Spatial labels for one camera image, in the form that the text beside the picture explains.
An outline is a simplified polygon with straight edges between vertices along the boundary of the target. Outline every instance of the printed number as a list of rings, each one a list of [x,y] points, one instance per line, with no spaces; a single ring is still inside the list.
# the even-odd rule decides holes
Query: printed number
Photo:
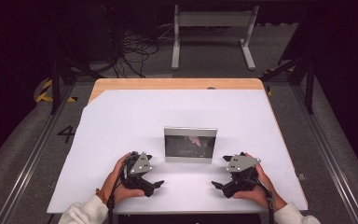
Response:
[[[69,142],[69,138],[71,137],[71,135],[75,135],[75,133],[72,132],[72,130],[74,129],[74,127],[72,126],[68,126],[66,127],[64,130],[60,131],[59,133],[57,133],[57,135],[66,135],[66,140],[65,143]]]

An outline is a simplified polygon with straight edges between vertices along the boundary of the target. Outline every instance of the white tabletop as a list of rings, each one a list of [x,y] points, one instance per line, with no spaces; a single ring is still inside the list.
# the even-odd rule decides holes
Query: white tabletop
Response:
[[[210,164],[167,163],[164,126],[217,128]],[[255,213],[255,203],[227,199],[211,181],[226,184],[225,155],[248,152],[287,202],[308,205],[264,90],[105,91],[83,111],[48,213],[86,202],[117,160],[130,151],[153,156],[144,179],[164,180],[150,197],[120,203],[118,214]]]

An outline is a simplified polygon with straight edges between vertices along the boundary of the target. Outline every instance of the hand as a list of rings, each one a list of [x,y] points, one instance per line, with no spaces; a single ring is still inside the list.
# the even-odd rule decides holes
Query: hand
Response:
[[[266,187],[272,193],[273,197],[275,198],[275,202],[273,203],[274,211],[276,212],[281,208],[285,207],[287,203],[275,190],[274,185],[272,184],[266,173],[264,173],[264,170],[261,165],[255,165],[255,169],[258,173],[258,179],[263,183],[264,187]],[[250,191],[238,191],[234,193],[233,198],[251,200],[264,208],[269,208],[269,201],[267,200],[266,193],[260,186],[255,186],[254,189]]]
[[[110,193],[112,192],[112,187],[115,184],[116,179],[119,178],[118,176],[121,166],[123,165],[124,160],[126,160],[128,156],[130,156],[130,153],[124,155],[120,160],[117,161],[115,169],[113,169],[113,171],[104,181],[101,191],[103,192],[103,195],[106,197],[106,199],[109,199]],[[119,204],[121,201],[127,198],[141,197],[145,195],[144,191],[141,189],[126,189],[121,184],[120,179],[118,180],[117,184],[118,187],[115,190],[115,205]]]

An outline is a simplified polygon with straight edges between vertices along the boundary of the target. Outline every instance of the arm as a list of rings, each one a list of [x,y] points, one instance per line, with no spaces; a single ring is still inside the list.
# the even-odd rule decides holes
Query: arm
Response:
[[[272,203],[272,207],[274,209],[274,219],[277,223],[320,224],[318,219],[316,219],[315,217],[303,217],[293,203],[287,203],[276,191],[274,185],[272,184],[266,173],[264,173],[264,170],[260,164],[257,164],[255,166],[255,169],[258,173],[258,179],[272,193],[272,196],[275,199],[275,202]],[[266,198],[266,194],[264,190],[259,186],[255,186],[255,188],[251,191],[238,191],[233,195],[233,198],[251,200],[255,203],[258,203],[264,208],[269,208],[269,201]]]
[[[108,211],[106,201],[109,199],[113,185],[118,178],[120,168],[129,155],[130,153],[118,160],[114,170],[105,179],[103,187],[101,188],[101,193],[92,195],[92,197],[84,204],[71,204],[71,206],[62,214],[59,223],[103,223],[107,217]],[[127,198],[141,197],[145,195],[141,189],[126,189],[120,184],[119,180],[118,187],[114,194],[115,205],[118,205],[121,201]]]

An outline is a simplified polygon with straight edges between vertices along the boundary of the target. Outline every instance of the black controller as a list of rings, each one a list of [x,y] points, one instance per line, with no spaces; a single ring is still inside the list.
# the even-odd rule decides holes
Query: black controller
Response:
[[[231,173],[231,182],[225,185],[212,181],[212,184],[223,191],[227,198],[241,190],[252,190],[258,183],[258,174],[255,165],[260,163],[260,159],[246,157],[242,152],[240,155],[224,156],[229,161],[227,170]]]
[[[154,193],[154,189],[158,189],[164,181],[161,180],[154,184],[142,179],[142,176],[151,171],[149,160],[151,155],[146,153],[139,154],[133,151],[124,161],[124,169],[120,174],[121,183],[127,189],[141,189],[145,192],[145,196],[150,197]]]

